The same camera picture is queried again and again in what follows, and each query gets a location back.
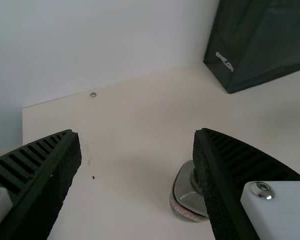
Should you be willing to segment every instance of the white wall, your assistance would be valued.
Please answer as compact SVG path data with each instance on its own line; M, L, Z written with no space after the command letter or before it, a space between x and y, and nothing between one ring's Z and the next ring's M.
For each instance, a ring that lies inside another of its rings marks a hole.
M22 144L22 69L13 19L0 11L0 156Z
M23 106L200 60L215 0L0 0Z

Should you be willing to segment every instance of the screw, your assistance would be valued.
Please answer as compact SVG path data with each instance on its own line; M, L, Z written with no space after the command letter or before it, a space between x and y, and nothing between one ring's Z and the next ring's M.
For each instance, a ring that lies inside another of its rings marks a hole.
M270 190L270 186L264 182L258 182L257 187L262 190L262 191L269 191Z
M265 200L271 200L275 197L274 190L265 182L254 181L250 184L250 189L254 195Z

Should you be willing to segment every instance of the label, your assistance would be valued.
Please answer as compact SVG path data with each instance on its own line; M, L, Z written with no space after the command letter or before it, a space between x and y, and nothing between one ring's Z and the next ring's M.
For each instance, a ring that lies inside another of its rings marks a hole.
M224 56L222 56L219 52L216 52L215 55L216 55L218 58L221 59L221 61L223 62L223 64L224 64L228 69L230 69L231 72L234 71L234 68L232 67L231 63L228 62L228 60L227 60Z

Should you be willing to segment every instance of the white table surface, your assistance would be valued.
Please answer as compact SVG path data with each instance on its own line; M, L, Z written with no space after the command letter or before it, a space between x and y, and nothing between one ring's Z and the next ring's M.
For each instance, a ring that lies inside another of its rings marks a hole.
M300 72L227 94L203 64L193 64L96 92L23 109L24 144L65 129L80 138L82 164L49 240L213 240L209 222L182 222L169 207L201 128L300 173Z

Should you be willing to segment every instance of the black shopping bag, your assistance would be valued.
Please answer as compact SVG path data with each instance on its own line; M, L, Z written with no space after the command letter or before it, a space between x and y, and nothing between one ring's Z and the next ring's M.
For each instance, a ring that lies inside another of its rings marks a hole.
M300 0L220 0L204 63L228 93L300 70Z

